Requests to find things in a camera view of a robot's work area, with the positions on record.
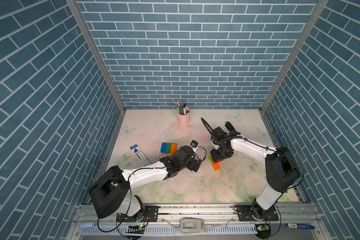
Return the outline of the orange lego brick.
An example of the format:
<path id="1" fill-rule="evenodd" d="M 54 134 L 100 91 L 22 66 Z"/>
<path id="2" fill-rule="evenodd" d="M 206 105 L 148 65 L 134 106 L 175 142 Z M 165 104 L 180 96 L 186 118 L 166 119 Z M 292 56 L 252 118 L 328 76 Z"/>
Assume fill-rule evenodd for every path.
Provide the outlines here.
<path id="1" fill-rule="evenodd" d="M 170 155 L 174 154 L 177 151 L 177 144 L 172 143 L 172 152 L 170 153 Z"/>
<path id="2" fill-rule="evenodd" d="M 212 163 L 212 166 L 213 166 L 213 169 L 214 169 L 215 171 L 218 171 L 218 170 L 221 169 L 221 168 L 220 168 L 220 165 L 219 165 L 218 163 Z"/>

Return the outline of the red lego brick top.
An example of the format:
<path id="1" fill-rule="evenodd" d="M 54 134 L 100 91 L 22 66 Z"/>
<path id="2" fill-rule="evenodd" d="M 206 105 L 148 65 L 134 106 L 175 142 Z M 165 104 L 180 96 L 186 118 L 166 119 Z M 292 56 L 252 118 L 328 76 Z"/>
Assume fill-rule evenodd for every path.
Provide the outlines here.
<path id="1" fill-rule="evenodd" d="M 222 162 L 222 161 L 224 161 L 224 160 L 212 160 L 212 162 L 213 162 L 214 164 L 220 163 L 220 162 Z"/>

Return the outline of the blue lego brick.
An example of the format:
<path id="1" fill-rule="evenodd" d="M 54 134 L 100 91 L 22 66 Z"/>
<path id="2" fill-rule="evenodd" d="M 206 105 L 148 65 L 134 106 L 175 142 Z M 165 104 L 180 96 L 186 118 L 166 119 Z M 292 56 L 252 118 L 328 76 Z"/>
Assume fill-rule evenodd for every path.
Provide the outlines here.
<path id="1" fill-rule="evenodd" d="M 161 145 L 161 150 L 160 150 L 161 154 L 167 154 L 167 143 L 162 143 Z"/>

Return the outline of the dark green lego brick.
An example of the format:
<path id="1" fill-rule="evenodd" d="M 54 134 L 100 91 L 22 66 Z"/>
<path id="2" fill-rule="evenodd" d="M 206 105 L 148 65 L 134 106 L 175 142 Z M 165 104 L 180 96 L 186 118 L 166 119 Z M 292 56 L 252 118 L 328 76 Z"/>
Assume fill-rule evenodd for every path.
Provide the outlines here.
<path id="1" fill-rule="evenodd" d="M 166 143 L 166 153 L 170 154 L 172 152 L 172 143 Z"/>

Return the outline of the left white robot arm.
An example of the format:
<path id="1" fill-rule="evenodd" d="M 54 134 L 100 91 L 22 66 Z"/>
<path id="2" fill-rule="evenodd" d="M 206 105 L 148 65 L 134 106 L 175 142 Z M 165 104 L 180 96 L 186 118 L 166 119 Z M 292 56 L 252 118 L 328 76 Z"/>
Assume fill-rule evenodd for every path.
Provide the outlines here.
<path id="1" fill-rule="evenodd" d="M 198 142 L 192 141 L 189 146 L 182 146 L 174 154 L 146 167 L 131 170 L 110 167 L 88 189 L 97 217 L 104 219 L 113 213 L 141 217 L 145 206 L 132 190 L 173 178 L 183 169 L 197 172 L 203 162 L 196 154 L 198 145 Z"/>

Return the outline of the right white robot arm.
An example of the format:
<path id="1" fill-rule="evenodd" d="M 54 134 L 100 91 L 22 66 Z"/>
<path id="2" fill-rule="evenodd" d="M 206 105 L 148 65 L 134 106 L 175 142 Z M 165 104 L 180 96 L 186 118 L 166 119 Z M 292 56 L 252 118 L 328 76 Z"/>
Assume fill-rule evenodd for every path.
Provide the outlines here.
<path id="1" fill-rule="evenodd" d="M 303 178 L 303 171 L 288 148 L 271 148 L 252 141 L 237 132 L 229 122 L 226 123 L 226 128 L 228 133 L 220 127 L 207 127 L 215 146 L 210 151 L 212 160 L 216 163 L 232 157 L 234 151 L 239 151 L 265 165 L 267 184 L 251 207 L 254 219 L 261 221 L 268 217 L 269 211 L 280 197 L 293 187 L 293 183 Z"/>

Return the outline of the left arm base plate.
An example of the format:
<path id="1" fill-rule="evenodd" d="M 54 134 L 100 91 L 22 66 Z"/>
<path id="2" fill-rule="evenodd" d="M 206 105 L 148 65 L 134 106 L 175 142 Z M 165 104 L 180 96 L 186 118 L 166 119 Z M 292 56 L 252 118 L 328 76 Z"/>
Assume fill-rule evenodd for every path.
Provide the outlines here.
<path id="1" fill-rule="evenodd" d="M 125 214 L 117 214 L 117 222 L 132 223 L 132 222 L 157 222 L 159 206 L 145 206 L 139 210 L 135 215 L 129 217 Z"/>

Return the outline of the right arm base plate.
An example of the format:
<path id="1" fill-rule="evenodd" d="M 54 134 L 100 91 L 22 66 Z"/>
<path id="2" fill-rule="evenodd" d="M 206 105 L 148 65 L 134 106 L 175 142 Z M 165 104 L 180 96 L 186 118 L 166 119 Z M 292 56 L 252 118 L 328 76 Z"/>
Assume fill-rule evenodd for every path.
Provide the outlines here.
<path id="1" fill-rule="evenodd" d="M 240 222 L 250 221 L 278 221 L 279 215 L 274 206 L 268 210 L 263 210 L 260 207 L 250 205 L 236 205 L 234 210 L 237 212 Z"/>

